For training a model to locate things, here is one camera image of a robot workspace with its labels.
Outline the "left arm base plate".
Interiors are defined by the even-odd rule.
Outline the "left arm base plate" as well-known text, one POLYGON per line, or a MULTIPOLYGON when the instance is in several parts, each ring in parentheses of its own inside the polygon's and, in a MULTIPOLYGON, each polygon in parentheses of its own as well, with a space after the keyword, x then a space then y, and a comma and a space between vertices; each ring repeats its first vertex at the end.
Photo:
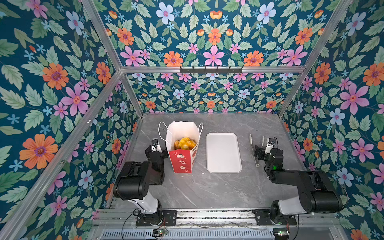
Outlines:
POLYGON ((139 214, 137 216, 137 227, 174 227, 177 221, 176 210, 160 210, 154 214, 139 214))

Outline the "red white paper bag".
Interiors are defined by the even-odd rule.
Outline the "red white paper bag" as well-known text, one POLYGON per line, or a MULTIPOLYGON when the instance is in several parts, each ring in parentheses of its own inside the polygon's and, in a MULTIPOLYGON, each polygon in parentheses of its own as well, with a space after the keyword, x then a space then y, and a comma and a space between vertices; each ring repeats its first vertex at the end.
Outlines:
POLYGON ((165 127, 167 132, 165 137, 162 137, 162 134, 159 136, 166 143, 174 172, 190 174, 194 166, 204 124, 172 122, 166 125, 164 122, 160 122, 159 127, 161 126, 165 127))

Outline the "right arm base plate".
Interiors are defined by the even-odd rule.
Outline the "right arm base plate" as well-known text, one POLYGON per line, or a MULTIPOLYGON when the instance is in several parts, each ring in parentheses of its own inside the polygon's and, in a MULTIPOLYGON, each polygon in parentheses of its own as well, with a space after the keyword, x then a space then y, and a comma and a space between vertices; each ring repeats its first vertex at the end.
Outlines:
POLYGON ((296 226, 298 224, 294 215, 279 215, 271 213, 270 210, 266 209, 252 210, 252 213, 255 215, 257 225, 259 226, 296 226))

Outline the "round fluted fake bread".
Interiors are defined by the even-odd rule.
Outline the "round fluted fake bread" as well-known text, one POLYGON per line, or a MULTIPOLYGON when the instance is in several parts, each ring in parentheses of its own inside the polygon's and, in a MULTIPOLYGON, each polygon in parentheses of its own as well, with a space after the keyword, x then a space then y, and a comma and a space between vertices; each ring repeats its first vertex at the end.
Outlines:
POLYGON ((188 144, 188 141, 190 141, 191 139, 189 137, 184 137, 182 138, 180 141, 179 141, 179 148, 181 148, 182 145, 184 144, 187 144, 187 145, 190 145, 188 144))

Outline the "small yellow fake bread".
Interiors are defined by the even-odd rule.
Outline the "small yellow fake bread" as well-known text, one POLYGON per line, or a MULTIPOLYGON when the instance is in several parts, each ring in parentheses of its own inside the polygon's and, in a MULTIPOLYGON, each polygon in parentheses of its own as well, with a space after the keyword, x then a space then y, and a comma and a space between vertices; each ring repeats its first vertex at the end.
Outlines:
POLYGON ((189 148, 189 145, 184 144, 184 145, 181 146, 181 149, 182 150, 189 150, 190 148, 189 148))

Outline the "black hook rail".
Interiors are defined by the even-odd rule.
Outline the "black hook rail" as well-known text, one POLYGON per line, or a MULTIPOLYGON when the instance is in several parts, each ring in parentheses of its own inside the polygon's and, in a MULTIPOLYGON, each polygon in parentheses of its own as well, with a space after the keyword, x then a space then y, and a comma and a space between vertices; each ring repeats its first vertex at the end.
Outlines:
POLYGON ((180 67, 182 74, 237 74, 243 72, 243 67, 180 67))

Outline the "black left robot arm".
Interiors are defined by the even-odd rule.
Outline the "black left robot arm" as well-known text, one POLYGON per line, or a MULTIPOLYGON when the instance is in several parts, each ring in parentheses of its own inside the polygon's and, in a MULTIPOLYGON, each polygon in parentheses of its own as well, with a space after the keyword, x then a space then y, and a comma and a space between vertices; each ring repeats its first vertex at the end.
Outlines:
POLYGON ((147 161, 126 162, 117 176, 114 197, 135 205, 134 215, 152 225, 164 221, 161 203, 149 192, 150 186, 161 186, 165 178, 164 159, 167 153, 158 144, 145 150, 147 161))

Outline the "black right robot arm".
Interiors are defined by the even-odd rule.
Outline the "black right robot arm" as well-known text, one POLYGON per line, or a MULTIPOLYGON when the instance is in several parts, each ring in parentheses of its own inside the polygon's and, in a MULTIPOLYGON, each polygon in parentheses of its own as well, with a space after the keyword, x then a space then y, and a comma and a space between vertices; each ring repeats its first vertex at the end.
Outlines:
POLYGON ((278 147, 267 150, 256 145, 253 149, 256 162, 265 163, 264 171, 272 183, 293 186, 298 191, 296 197, 273 201, 268 213, 271 223, 294 225, 295 215, 333 214, 344 208, 343 201, 325 172, 285 170, 283 150, 278 147))

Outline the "aluminium front rail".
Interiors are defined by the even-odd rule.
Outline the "aluminium front rail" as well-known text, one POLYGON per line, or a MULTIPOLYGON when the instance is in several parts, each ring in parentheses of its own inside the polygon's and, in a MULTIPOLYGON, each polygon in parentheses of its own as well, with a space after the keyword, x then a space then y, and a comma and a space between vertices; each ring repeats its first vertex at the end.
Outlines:
MULTIPOLYGON (((240 226, 246 227, 300 227, 300 228, 340 228, 341 222, 335 214, 305 214, 295 215, 296 226, 289 225, 257 225, 255 215, 250 208, 232 208, 232 209, 169 209, 176 210, 177 221, 174 227, 211 227, 211 226, 240 226)), ((121 227, 123 224, 135 227, 137 216, 132 209, 106 209, 100 210, 99 215, 93 220, 94 226, 113 226, 121 227)))

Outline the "white rectangular tray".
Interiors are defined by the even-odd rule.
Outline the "white rectangular tray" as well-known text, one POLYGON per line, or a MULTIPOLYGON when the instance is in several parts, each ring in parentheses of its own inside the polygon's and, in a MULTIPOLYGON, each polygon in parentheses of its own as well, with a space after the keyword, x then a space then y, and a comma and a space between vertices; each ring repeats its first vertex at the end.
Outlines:
POLYGON ((208 133, 207 170, 212 174, 238 174, 242 171, 238 138, 234 133, 208 133))

